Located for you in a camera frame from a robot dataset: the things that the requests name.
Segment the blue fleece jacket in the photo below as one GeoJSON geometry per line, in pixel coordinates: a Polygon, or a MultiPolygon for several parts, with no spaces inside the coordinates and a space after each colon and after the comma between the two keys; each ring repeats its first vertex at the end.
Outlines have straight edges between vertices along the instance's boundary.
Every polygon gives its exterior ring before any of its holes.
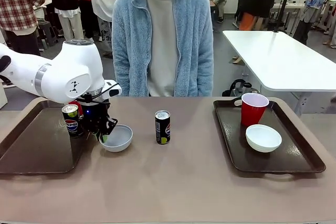
{"type": "MultiPolygon", "coordinates": [[[[173,0],[173,13],[179,56],[174,96],[211,96],[214,57],[209,0],[173,0]]],[[[112,50],[116,80],[123,96],[149,95],[152,33],[147,0],[116,1],[112,50]]]]}

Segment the red plastic cup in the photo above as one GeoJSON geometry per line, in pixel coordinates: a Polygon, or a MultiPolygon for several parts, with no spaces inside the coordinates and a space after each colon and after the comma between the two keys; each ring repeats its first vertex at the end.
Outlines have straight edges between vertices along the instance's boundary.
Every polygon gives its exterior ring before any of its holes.
{"type": "Polygon", "coordinates": [[[241,97],[243,104],[241,124],[251,126],[258,124],[264,111],[266,110],[269,100],[262,94],[246,93],[241,97]]]}

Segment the white table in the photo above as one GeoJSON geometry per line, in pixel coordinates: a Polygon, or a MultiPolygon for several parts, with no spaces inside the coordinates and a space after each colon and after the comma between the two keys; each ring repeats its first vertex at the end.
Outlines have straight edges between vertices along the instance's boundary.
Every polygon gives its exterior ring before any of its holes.
{"type": "MultiPolygon", "coordinates": [[[[281,6],[282,6],[282,2],[279,2],[279,1],[275,2],[274,6],[270,10],[270,17],[279,14],[281,6]]],[[[289,34],[294,34],[299,24],[300,12],[302,9],[304,9],[304,7],[305,7],[304,4],[297,4],[297,3],[287,3],[286,4],[285,11],[284,11],[284,14],[287,15],[286,22],[285,22],[285,30],[287,30],[291,18],[292,17],[294,18],[294,22],[290,29],[289,34]]],[[[233,22],[232,24],[236,28],[239,29],[239,25],[237,24],[237,21],[233,22]]]]}
{"type": "Polygon", "coordinates": [[[33,6],[35,15],[37,18],[44,19],[45,17],[45,9],[47,8],[47,5],[51,4],[53,1],[52,0],[45,0],[45,2],[41,5],[36,7],[35,5],[33,6]]]}
{"type": "Polygon", "coordinates": [[[285,33],[223,31],[246,66],[271,91],[302,92],[301,115],[312,92],[336,91],[336,64],[285,33]]]}

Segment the soda can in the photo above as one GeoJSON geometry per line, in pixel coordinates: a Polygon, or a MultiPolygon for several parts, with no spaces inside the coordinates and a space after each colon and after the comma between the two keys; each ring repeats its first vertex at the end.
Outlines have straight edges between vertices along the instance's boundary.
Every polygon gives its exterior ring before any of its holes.
{"type": "Polygon", "coordinates": [[[170,113],[160,110],[155,113],[156,141],[158,144],[167,144],[170,141],[170,113]]]}
{"type": "Polygon", "coordinates": [[[84,131],[79,123],[78,106],[75,104],[65,105],[62,108],[65,124],[68,128],[70,137],[80,137],[84,131]]]}

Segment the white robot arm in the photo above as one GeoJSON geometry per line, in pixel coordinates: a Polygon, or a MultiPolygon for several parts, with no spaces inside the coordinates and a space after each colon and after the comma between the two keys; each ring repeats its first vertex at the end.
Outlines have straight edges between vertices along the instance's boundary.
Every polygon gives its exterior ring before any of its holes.
{"type": "Polygon", "coordinates": [[[108,99],[121,87],[104,80],[100,55],[86,40],[65,41],[53,60],[24,55],[0,44],[0,74],[18,88],[58,103],[77,100],[84,111],[83,126],[94,134],[108,135],[117,120],[107,114],[108,99]]]}

